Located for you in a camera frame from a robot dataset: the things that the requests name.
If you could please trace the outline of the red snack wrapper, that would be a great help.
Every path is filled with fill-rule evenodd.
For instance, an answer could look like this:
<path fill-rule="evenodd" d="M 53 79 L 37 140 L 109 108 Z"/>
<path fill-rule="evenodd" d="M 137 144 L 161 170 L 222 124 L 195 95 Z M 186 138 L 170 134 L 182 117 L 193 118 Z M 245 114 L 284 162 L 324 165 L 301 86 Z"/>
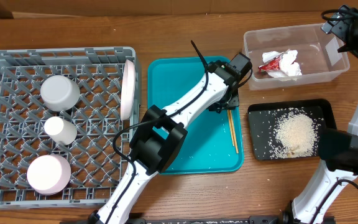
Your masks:
<path fill-rule="evenodd" d="M 268 72 L 268 71 L 280 71 L 280 62 L 282 60 L 282 56 L 278 55 L 272 59 L 270 59 L 269 61 L 267 61 L 266 63 L 264 63 L 263 65 L 259 66 L 259 71 L 260 72 Z"/>

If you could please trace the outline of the white napkin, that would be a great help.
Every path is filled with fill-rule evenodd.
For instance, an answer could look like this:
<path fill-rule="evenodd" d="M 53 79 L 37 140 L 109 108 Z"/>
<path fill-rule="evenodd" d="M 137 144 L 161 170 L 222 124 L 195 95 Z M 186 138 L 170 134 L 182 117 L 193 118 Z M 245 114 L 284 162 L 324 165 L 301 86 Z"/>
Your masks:
<path fill-rule="evenodd" d="M 281 78 L 281 77 L 295 77 L 302 75 L 300 64 L 296 62 L 298 55 L 297 50 L 286 50 L 284 52 L 265 52 L 262 54 L 263 64 L 269 61 L 270 59 L 281 55 L 282 60 L 280 62 L 280 71 L 268 71 L 266 72 L 272 78 Z"/>

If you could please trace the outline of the large white plate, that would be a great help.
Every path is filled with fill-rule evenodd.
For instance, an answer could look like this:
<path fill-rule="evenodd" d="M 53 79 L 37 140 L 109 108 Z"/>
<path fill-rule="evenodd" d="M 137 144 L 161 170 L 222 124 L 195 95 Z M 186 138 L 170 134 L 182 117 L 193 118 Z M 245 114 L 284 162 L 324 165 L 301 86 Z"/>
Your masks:
<path fill-rule="evenodd" d="M 135 95 L 135 65 L 132 61 L 126 60 L 122 76 L 121 87 L 121 120 L 127 120 L 131 117 Z"/>

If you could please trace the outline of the cream white cup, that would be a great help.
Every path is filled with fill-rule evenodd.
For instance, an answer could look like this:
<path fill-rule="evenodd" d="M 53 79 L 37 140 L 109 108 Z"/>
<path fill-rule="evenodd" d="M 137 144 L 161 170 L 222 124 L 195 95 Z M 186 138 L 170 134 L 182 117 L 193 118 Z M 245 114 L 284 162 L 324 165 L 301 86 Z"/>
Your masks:
<path fill-rule="evenodd" d="M 53 141 L 61 145 L 71 144 L 77 136 L 75 125 L 57 116 L 46 120 L 44 131 Z"/>

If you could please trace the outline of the grey white small bowl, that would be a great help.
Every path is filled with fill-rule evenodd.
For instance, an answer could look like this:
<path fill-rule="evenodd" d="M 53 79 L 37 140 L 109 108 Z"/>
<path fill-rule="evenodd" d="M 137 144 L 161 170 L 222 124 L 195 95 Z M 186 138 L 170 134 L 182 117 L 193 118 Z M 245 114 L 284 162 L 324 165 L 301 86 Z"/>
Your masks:
<path fill-rule="evenodd" d="M 79 86 L 62 75 L 47 78 L 40 89 L 46 107 L 52 111 L 66 111 L 74 107 L 80 97 Z"/>

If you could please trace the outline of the pink shallow bowl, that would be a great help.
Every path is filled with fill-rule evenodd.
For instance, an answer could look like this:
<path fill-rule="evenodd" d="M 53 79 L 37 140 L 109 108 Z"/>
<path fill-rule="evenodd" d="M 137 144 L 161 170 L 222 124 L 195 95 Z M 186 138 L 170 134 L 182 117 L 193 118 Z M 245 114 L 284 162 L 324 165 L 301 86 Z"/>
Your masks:
<path fill-rule="evenodd" d="M 58 155 L 36 158 L 27 169 L 27 181 L 38 193 L 53 195 L 62 191 L 70 181 L 71 167 Z"/>

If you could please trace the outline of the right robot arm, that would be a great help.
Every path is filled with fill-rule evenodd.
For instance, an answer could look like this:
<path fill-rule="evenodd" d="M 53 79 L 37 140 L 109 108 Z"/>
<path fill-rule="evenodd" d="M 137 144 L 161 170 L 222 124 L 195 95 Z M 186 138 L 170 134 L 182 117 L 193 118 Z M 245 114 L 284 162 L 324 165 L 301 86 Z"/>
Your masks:
<path fill-rule="evenodd" d="M 322 30 L 344 45 L 338 52 L 358 58 L 358 9 L 346 5 L 324 11 Z M 318 145 L 319 166 L 305 189 L 278 217 L 277 223 L 334 223 L 324 215 L 345 186 L 358 177 L 358 105 L 346 132 L 326 129 Z"/>

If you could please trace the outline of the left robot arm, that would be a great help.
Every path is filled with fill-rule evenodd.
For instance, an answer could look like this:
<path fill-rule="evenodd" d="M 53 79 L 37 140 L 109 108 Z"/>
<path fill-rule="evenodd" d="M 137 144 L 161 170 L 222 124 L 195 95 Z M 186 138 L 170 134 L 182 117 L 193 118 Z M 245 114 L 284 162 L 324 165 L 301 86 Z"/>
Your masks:
<path fill-rule="evenodd" d="M 142 121 L 132 125 L 135 133 L 124 155 L 113 142 L 116 154 L 128 162 L 110 199 L 88 218 L 88 223 L 125 224 L 145 186 L 165 171 L 177 157 L 188 126 L 205 110 L 220 113 L 238 107 L 238 89 L 250 78 L 250 58 L 238 53 L 230 62 L 203 62 L 201 80 L 176 102 L 160 109 L 151 106 Z"/>

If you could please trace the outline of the clear plastic waste bin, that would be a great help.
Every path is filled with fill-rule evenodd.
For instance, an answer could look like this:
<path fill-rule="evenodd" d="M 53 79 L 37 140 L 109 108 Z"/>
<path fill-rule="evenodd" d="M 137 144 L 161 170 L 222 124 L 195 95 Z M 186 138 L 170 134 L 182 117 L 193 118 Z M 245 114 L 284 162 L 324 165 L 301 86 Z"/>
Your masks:
<path fill-rule="evenodd" d="M 288 86 L 330 82 L 350 69 L 347 54 L 339 53 L 343 42 L 333 34 L 326 34 L 321 24 L 250 30 L 244 34 L 243 53 L 252 64 L 254 74 L 248 81 L 251 90 L 285 88 Z M 296 62 L 302 75 L 297 77 L 271 77 L 260 72 L 262 54 L 297 50 Z"/>

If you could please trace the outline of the teal plastic serving tray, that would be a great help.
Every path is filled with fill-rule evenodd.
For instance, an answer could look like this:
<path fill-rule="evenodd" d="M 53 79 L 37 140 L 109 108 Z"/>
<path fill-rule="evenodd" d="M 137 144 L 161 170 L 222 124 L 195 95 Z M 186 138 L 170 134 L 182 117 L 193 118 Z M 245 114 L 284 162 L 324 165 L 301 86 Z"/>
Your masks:
<path fill-rule="evenodd" d="M 174 103 L 191 90 L 203 75 L 198 57 L 165 58 L 152 62 L 147 72 L 147 106 Z M 234 172 L 244 162 L 241 116 L 232 110 L 237 146 L 233 146 L 226 111 L 204 110 L 187 128 L 176 159 L 164 175 Z"/>

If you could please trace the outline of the black rectangular tray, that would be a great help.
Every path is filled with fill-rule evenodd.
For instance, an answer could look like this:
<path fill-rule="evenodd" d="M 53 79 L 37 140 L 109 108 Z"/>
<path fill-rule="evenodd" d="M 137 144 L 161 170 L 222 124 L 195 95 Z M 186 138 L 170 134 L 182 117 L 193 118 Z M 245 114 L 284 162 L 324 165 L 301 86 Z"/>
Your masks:
<path fill-rule="evenodd" d="M 300 101 L 283 101 L 278 103 L 263 103 L 251 105 L 248 108 L 248 120 L 250 127 L 250 137 L 252 140 L 252 147 L 254 157 L 259 161 L 277 160 L 269 158 L 269 150 L 265 147 L 268 142 L 269 121 L 273 116 L 268 112 L 275 109 L 284 108 L 301 108 L 305 107 L 307 111 L 320 112 L 320 115 L 325 120 L 326 127 L 319 133 L 319 136 L 326 128 L 336 128 L 333 111 L 329 101 L 325 99 L 314 100 L 300 100 Z"/>

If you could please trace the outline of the pile of white rice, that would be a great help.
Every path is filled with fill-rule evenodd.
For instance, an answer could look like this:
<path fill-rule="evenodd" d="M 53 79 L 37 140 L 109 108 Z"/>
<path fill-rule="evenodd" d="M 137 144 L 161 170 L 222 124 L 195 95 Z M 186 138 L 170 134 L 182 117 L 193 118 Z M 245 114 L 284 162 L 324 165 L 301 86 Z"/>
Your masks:
<path fill-rule="evenodd" d="M 270 159 L 291 159 L 316 155 L 319 133 L 326 127 L 320 112 L 305 107 L 275 109 L 268 112 L 268 149 Z"/>

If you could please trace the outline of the grey plastic dish rack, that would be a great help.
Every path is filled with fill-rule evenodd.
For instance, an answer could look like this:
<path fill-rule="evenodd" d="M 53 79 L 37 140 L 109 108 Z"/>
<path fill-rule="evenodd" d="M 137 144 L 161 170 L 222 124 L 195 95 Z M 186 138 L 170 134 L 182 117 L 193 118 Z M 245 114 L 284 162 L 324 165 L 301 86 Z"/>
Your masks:
<path fill-rule="evenodd" d="M 132 47 L 0 50 L 0 209 L 104 205 L 122 179 L 131 125 L 139 120 L 141 75 L 136 74 L 134 109 L 120 118 L 126 61 L 138 63 Z M 61 75 L 80 88 L 77 104 L 57 113 L 73 124 L 76 139 L 55 143 L 44 131 L 55 116 L 41 98 L 42 83 Z M 27 181 L 30 163 L 62 156 L 71 167 L 67 186 L 41 195 Z"/>

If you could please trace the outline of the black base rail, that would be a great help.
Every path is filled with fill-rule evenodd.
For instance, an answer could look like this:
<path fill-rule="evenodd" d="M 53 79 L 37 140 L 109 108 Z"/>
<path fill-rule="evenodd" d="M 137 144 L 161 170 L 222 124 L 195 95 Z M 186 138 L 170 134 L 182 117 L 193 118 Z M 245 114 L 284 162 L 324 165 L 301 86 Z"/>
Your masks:
<path fill-rule="evenodd" d="M 212 218 L 212 219 L 171 219 L 145 220 L 142 218 L 130 219 L 127 224 L 276 224 L 277 216 L 250 216 L 249 218 Z"/>

